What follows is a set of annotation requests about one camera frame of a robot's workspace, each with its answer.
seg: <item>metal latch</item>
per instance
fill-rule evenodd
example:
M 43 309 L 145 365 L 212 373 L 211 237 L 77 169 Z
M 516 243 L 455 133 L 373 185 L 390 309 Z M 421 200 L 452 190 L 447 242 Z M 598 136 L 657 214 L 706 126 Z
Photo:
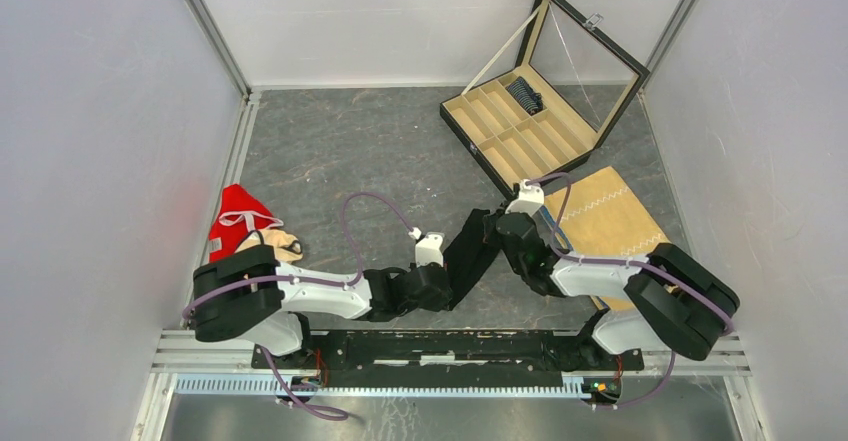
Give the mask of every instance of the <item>metal latch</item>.
M 587 19 L 586 22 L 583 23 L 583 27 L 588 29 L 589 31 L 594 31 L 595 27 L 597 27 L 599 24 L 601 24 L 601 21 L 603 21 L 603 20 L 604 20 L 603 16 L 601 16 L 598 13 L 595 13 L 595 14 L 589 16 L 589 19 Z

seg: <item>white strap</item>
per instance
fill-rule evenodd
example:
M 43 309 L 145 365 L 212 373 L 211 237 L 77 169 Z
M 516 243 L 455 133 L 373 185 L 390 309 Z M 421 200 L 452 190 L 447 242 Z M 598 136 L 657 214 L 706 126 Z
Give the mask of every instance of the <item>white strap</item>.
M 488 71 L 489 68 L 491 68 L 493 64 L 495 64 L 495 61 L 497 61 L 498 58 L 501 57 L 503 52 L 506 51 L 506 48 L 508 48 L 509 45 L 512 44 L 513 41 L 515 41 L 515 38 L 517 38 L 518 35 L 521 34 L 522 31 L 524 31 L 524 28 L 526 28 L 527 25 L 530 24 L 530 21 L 533 21 L 533 18 L 535 18 L 539 14 L 539 9 L 541 7 L 542 6 L 539 5 L 539 7 L 536 8 L 530 14 L 530 17 L 525 19 L 524 22 L 521 23 L 521 26 L 519 26 L 518 29 L 514 33 L 512 33 L 512 36 L 510 36 L 510 38 L 507 40 L 506 44 L 503 45 L 503 47 L 500 49 L 500 51 L 495 53 L 495 56 L 491 60 L 489 60 L 488 64 L 486 64 L 486 66 L 483 67 L 483 70 L 480 71 L 479 73 L 477 73 L 477 76 L 474 76 L 474 79 L 472 79 L 471 82 L 468 83 L 468 86 L 466 86 L 465 89 L 462 90 L 463 95 L 465 95 L 465 93 L 467 93 L 468 90 L 470 90 L 475 84 L 477 84 L 477 81 L 480 81 L 480 78 L 482 78 L 483 75 L 486 74 L 486 71 Z
M 218 222 L 221 223 L 221 226 L 233 226 L 242 221 L 247 225 L 247 231 L 255 231 L 256 230 L 256 222 L 255 218 L 262 218 L 271 221 L 271 224 L 265 226 L 263 229 L 269 228 L 281 228 L 283 226 L 283 221 L 281 219 L 275 218 L 273 216 L 265 216 L 264 214 L 257 213 L 256 211 L 228 211 L 226 213 L 221 213 L 218 216 Z

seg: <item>blue edge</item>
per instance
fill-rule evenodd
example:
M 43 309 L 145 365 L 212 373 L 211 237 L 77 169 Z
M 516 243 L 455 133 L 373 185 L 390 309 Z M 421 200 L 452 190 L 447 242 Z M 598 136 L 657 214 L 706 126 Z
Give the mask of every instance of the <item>blue edge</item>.
M 548 227 L 553 229 L 556 232 L 556 235 L 558 236 L 557 241 L 561 241 L 560 247 L 562 247 L 562 243 L 565 243 L 566 249 L 568 249 L 569 251 L 574 251 L 574 246 L 571 245 L 571 242 L 568 240 L 568 237 L 562 231 L 562 228 L 557 226 L 556 221 L 554 221 L 554 217 L 551 216 L 551 212 L 548 211 L 548 208 L 545 207 L 545 206 L 542 206 L 542 208 L 539 210 L 539 212 L 542 213 L 542 217 L 545 218 L 545 223 L 547 223 Z M 601 299 L 599 296 L 593 296 L 593 297 L 598 300 L 598 302 L 601 304 L 601 306 L 603 306 L 604 308 L 609 308 L 607 303 L 605 303 L 604 300 Z

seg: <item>gray marble surface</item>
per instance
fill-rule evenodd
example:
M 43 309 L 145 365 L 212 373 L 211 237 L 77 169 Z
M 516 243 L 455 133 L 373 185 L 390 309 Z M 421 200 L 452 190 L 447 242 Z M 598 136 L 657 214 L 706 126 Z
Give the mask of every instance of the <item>gray marble surface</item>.
M 356 191 L 392 198 L 422 231 L 446 244 L 472 208 L 502 196 L 439 117 L 450 88 L 267 91 L 262 94 L 241 184 L 286 223 L 304 247 L 301 267 L 353 272 L 338 221 Z M 578 180 L 613 165 L 669 238 L 683 243 L 680 220 L 642 107 L 632 104 L 605 145 L 574 171 Z M 391 211 L 354 200 L 350 229 L 366 268 L 407 267 L 413 243 Z M 503 256 L 452 312 L 417 311 L 389 323 L 310 314 L 314 329 L 575 329 L 594 312 L 587 298 L 536 295 Z

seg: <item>open storage box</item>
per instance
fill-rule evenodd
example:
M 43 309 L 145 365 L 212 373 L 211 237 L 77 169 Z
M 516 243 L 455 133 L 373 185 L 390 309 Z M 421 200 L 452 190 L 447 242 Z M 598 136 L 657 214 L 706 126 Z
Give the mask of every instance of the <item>open storage box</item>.
M 644 83 L 648 70 L 597 28 L 602 19 L 565 0 L 536 0 L 483 72 L 441 104 L 442 118 L 505 196 L 523 178 L 584 163 Z M 515 68 L 474 86 L 522 30 Z M 540 95 L 541 110 L 531 114 L 507 90 L 519 77 Z

